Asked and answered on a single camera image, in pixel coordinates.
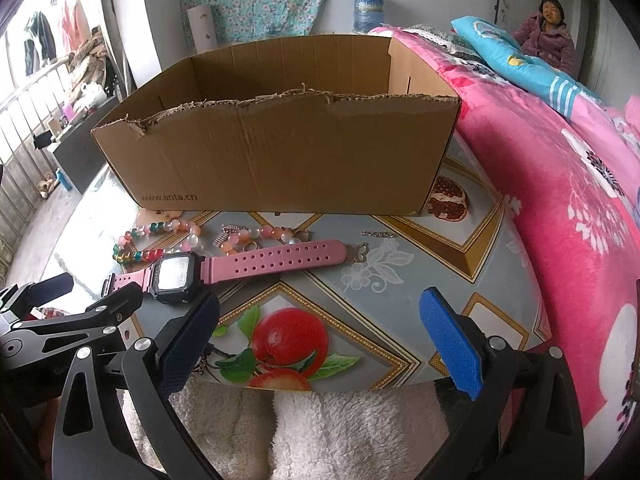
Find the pink strap digital watch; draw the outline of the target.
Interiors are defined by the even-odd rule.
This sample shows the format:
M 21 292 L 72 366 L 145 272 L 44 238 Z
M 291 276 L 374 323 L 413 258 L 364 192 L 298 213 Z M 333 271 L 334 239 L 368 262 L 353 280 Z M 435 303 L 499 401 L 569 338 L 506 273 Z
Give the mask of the pink strap digital watch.
M 347 247 L 339 240 L 317 240 L 272 246 L 221 257 L 195 252 L 150 252 L 150 265 L 131 273 L 113 274 L 103 284 L 107 296 L 129 284 L 162 304 L 188 302 L 206 286 L 255 276 L 336 266 L 347 259 Z

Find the silver rhinestone clip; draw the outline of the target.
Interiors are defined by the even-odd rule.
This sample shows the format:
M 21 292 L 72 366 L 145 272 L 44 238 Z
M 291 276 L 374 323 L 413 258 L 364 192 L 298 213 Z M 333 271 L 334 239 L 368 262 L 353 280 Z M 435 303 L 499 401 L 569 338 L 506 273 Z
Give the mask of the silver rhinestone clip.
M 231 235 L 235 235 L 239 233 L 239 228 L 234 228 L 233 226 L 223 226 L 220 232 L 216 235 L 216 237 L 212 241 L 212 245 L 214 247 L 219 248 L 222 244 L 224 244 Z

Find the small rhinestone hair pin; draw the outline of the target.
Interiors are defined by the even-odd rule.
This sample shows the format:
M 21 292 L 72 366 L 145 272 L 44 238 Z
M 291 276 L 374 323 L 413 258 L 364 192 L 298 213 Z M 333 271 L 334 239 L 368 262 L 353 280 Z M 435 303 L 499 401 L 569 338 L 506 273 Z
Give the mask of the small rhinestone hair pin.
M 395 238 L 398 235 L 392 231 L 360 231 L 360 235 L 363 237 L 375 237 L 375 238 Z

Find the dark cabinet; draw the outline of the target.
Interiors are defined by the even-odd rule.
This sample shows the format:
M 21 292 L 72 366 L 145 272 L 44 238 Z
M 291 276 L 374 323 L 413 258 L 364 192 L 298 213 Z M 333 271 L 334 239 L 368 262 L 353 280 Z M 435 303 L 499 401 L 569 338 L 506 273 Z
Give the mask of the dark cabinet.
M 84 194 L 93 179 L 106 164 L 106 159 L 93 139 L 91 130 L 119 104 L 117 96 L 111 96 L 91 114 L 76 125 L 67 127 L 47 147 L 47 151 L 62 170 L 70 184 Z

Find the fruit pattern tablecloth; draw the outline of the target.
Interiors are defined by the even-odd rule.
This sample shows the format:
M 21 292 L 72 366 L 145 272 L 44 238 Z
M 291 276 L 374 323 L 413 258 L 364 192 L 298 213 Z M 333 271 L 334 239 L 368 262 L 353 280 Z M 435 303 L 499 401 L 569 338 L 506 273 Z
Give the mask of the fruit pattern tablecloth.
M 448 148 L 433 208 L 421 217 L 187 211 L 147 214 L 110 170 L 90 185 L 63 234 L 62 269 L 78 312 L 113 274 L 145 266 L 149 253 L 193 248 L 217 257 L 223 226 L 276 230 L 286 240 L 369 244 L 366 263 L 255 276 L 216 288 L 220 319 L 200 366 L 232 387 L 318 392 L 400 387 L 444 377 L 421 321 L 419 299 L 437 288 L 489 336 L 525 350 L 551 330 L 535 272 L 513 216 L 460 136 Z M 392 231 L 395 238 L 360 231 Z

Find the pink floral blanket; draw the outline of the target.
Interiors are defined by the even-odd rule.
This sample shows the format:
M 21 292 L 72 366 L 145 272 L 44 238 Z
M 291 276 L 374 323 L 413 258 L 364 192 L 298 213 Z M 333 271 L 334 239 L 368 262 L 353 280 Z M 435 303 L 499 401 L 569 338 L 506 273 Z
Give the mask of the pink floral blanket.
M 585 426 L 586 474 L 637 453 L 631 393 L 639 343 L 639 133 L 627 114 L 580 98 L 559 114 L 484 64 L 385 26 L 461 98 L 457 129 L 520 233 L 565 352 Z

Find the brown cardboard box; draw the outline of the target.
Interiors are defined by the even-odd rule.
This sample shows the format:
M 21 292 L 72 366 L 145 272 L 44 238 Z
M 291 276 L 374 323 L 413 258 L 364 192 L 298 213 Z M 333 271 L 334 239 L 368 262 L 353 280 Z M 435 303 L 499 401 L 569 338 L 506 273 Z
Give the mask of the brown cardboard box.
M 415 216 L 460 106 L 396 39 L 288 37 L 185 58 L 92 134 L 144 208 Z

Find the pink rolled mat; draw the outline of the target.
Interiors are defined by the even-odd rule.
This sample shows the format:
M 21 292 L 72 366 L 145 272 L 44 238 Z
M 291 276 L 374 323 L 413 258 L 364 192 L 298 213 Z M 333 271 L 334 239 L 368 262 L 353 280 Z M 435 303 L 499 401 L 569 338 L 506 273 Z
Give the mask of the pink rolled mat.
M 200 4 L 186 11 L 195 51 L 204 53 L 218 48 L 213 8 L 210 4 Z

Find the blue pillow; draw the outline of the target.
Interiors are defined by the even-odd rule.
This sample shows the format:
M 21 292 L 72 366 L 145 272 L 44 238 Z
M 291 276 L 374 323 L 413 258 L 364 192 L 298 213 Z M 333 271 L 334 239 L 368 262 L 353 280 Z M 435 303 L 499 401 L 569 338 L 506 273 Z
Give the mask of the blue pillow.
M 452 20 L 451 26 L 498 75 L 538 96 L 565 118 L 576 120 L 579 114 L 605 114 L 604 104 L 594 93 L 562 70 L 525 54 L 497 25 L 467 15 Z

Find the person in purple jacket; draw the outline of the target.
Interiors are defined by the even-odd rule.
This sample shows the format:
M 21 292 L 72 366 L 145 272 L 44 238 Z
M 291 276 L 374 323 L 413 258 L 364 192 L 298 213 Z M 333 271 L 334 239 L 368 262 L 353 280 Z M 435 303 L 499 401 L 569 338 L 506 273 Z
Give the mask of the person in purple jacket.
M 557 70 L 574 74 L 575 46 L 559 0 L 541 0 L 538 11 L 529 15 L 512 37 L 521 50 L 541 58 Z

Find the blue water jug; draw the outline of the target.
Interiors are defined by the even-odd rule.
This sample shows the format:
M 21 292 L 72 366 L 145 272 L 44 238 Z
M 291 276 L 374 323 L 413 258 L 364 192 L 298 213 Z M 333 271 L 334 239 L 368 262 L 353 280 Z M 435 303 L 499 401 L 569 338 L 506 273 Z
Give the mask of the blue water jug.
M 384 22 L 385 0 L 354 0 L 352 30 L 356 34 L 367 34 Z

